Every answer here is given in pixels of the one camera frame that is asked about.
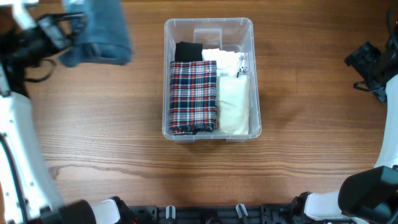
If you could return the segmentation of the blue denim jeans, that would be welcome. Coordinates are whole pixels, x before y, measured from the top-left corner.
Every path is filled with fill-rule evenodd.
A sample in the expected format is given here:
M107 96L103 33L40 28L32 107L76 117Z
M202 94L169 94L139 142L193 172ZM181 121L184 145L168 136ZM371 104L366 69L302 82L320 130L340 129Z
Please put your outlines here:
M120 0L64 0L67 12L82 12L87 23L73 47L59 56L66 67L81 63L125 65L133 47Z

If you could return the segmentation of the black garment with tape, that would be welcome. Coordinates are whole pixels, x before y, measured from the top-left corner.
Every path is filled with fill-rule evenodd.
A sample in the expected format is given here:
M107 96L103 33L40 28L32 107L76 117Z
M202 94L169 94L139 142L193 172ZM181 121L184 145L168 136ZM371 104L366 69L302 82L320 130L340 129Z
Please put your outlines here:
M176 43L175 61L197 62L202 61L203 44L191 42Z

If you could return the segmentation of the red plaid shirt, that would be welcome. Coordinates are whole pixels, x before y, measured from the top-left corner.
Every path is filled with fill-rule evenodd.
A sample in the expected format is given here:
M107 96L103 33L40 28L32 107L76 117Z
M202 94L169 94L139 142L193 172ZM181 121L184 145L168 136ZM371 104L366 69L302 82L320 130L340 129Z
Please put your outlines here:
M169 129L195 135L216 129L215 60L170 63Z

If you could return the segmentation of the cream garment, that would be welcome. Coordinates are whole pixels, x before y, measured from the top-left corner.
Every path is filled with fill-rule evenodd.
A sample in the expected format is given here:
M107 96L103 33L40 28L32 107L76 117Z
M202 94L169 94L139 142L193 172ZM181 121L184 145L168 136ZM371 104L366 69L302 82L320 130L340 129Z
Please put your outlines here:
M247 76L217 79L218 130L225 134L249 132L250 87Z

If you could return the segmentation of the white printed t-shirt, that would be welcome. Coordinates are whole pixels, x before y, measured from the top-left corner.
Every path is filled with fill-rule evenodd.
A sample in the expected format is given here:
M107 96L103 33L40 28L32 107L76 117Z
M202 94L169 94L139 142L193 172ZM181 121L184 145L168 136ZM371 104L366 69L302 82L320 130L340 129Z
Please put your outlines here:
M218 76L240 77L249 73L246 64L247 56L241 52L203 49L202 58L203 60L216 61Z

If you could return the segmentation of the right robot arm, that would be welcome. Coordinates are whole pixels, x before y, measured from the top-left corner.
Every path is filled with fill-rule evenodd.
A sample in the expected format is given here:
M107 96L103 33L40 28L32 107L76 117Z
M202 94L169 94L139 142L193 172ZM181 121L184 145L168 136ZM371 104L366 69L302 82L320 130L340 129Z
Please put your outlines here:
M338 191L309 194L302 211L315 223L397 223L397 41L385 52L365 43L345 63L364 79L354 88L387 105L381 151L372 169L349 176Z

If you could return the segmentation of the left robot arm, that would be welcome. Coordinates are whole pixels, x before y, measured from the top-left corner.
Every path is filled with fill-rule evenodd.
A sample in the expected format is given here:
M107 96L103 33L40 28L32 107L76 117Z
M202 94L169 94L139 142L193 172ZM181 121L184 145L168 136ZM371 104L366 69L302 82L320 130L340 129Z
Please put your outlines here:
M33 20L15 12L21 26L17 47L1 55L1 186L6 223L135 223L134 212L119 198L65 204L47 170L34 130L32 104L24 84L28 67L69 47L85 28L83 13L45 14Z

